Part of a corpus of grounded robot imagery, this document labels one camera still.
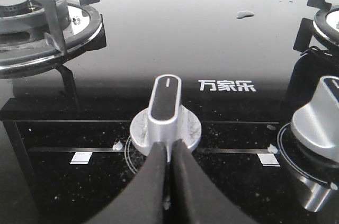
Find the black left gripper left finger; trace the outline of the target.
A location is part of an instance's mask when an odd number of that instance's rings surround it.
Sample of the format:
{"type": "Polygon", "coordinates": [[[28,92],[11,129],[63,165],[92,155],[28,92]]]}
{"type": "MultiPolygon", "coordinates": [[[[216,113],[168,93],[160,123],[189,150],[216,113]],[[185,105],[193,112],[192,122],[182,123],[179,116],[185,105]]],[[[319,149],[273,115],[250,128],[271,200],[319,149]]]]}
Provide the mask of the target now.
{"type": "Polygon", "coordinates": [[[165,145],[154,143],[128,186],[87,223],[162,223],[166,162],[165,145]]]}

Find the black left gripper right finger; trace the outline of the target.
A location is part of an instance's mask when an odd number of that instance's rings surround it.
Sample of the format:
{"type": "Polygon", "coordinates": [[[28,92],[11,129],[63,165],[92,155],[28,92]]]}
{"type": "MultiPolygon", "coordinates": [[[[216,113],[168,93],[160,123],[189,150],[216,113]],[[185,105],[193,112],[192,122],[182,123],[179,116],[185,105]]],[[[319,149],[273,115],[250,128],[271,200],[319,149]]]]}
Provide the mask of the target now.
{"type": "Polygon", "coordinates": [[[256,223],[223,195],[180,140],[172,146],[166,174],[170,207],[163,223],[256,223]]]}

